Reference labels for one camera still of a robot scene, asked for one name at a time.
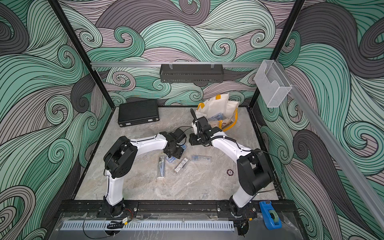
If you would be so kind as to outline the clear case blue refills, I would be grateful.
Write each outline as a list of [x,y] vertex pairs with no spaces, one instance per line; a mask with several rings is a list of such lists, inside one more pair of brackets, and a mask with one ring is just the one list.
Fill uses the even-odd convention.
[[182,171],[183,168],[189,163],[189,159],[184,158],[174,169],[174,173],[178,174]]

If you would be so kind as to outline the white canvas bag yellow handles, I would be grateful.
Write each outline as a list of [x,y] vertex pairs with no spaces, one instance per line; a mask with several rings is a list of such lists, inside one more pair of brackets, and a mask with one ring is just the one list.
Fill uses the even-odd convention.
[[239,102],[229,100],[229,94],[221,94],[212,97],[198,105],[196,109],[197,118],[209,118],[222,113],[224,119],[222,121],[209,122],[211,127],[219,127],[222,131],[226,132],[235,126],[238,120]]

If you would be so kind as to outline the blue compass set package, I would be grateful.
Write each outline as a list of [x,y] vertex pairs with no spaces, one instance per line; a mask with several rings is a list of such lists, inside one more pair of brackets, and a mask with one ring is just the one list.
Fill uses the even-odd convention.
[[[182,145],[181,147],[183,150],[185,150],[187,148],[186,145]],[[177,159],[176,157],[166,157],[166,161],[170,164],[173,163],[176,159]]]

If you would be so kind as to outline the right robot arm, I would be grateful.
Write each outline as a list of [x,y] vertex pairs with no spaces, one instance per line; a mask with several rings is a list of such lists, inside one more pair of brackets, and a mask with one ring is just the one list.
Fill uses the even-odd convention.
[[228,137],[220,128],[211,127],[206,117],[193,115],[192,127],[194,133],[190,134],[189,140],[192,146],[214,147],[236,163],[240,187],[229,202],[232,214],[241,216],[258,192],[274,180],[268,157],[261,149],[247,148]]

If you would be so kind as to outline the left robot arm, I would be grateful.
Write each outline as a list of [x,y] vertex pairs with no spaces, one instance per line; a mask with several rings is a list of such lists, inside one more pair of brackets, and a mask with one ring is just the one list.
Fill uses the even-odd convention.
[[136,157],[162,150],[168,157],[180,159],[184,152],[181,143],[186,137],[185,132],[177,128],[173,132],[160,132],[142,139],[130,140],[125,136],[117,139],[104,156],[108,180],[104,201],[112,217],[118,217],[124,211],[124,177],[131,170]]

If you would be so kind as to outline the clear flat compass case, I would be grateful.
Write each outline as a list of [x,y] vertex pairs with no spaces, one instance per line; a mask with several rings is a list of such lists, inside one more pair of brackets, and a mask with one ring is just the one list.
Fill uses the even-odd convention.
[[212,161],[212,157],[202,155],[191,155],[191,160],[196,163],[210,163]]

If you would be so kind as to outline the black briefcase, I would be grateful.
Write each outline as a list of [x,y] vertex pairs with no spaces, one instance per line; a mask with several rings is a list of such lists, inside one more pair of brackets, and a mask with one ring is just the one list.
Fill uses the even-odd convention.
[[143,100],[119,106],[118,124],[120,127],[141,125],[159,120],[160,115],[156,100]]

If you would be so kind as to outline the blue tape dispenser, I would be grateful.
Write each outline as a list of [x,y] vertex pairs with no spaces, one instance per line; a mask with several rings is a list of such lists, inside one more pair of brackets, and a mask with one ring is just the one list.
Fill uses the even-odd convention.
[[270,201],[261,201],[259,206],[263,220],[268,230],[281,229],[283,227],[281,219]]

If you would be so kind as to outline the black wall shelf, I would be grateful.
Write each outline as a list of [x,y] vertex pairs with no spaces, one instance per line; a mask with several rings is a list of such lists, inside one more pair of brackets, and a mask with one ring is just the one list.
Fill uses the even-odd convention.
[[163,83],[221,83],[224,68],[216,64],[163,64],[160,68]]

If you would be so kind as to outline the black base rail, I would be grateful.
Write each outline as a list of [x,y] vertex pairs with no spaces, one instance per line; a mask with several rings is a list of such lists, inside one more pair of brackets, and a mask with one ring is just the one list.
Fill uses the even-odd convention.
[[59,212],[96,213],[100,218],[117,218],[120,216],[142,216],[145,214],[214,214],[218,217],[233,218],[235,216],[255,217],[261,212],[259,201],[246,204],[235,211],[235,205],[229,200],[124,200],[111,207],[104,200],[65,200],[59,206]]

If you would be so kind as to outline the clear wall bin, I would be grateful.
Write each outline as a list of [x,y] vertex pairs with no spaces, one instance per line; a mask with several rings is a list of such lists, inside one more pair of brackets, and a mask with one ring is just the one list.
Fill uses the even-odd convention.
[[264,60],[254,80],[268,108],[278,108],[292,89],[285,68],[275,60]]

